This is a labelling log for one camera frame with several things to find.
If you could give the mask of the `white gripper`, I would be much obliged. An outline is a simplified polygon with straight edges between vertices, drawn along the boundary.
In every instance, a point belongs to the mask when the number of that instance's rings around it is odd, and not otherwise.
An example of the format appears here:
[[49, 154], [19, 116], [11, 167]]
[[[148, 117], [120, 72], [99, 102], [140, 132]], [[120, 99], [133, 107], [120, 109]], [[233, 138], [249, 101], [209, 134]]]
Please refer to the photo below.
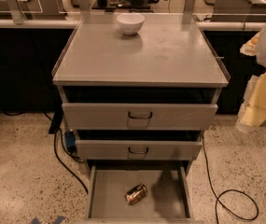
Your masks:
[[[246, 56], [257, 54], [257, 44], [260, 33], [255, 34], [243, 44], [240, 52]], [[260, 127], [266, 120], [266, 72], [262, 75], [253, 75], [247, 82], [244, 102], [241, 104], [236, 128], [243, 133], [251, 133]]]

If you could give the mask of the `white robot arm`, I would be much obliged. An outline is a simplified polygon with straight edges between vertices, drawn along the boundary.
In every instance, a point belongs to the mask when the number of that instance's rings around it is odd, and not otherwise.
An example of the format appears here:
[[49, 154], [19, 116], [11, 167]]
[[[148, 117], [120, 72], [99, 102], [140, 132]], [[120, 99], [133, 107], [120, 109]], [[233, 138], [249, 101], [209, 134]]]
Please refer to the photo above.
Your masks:
[[[257, 63], [266, 68], [266, 23], [248, 42], [242, 45], [240, 52], [255, 56]], [[236, 128], [250, 133], [266, 120], [266, 71], [260, 76], [253, 75], [247, 82], [244, 101], [238, 112]]]

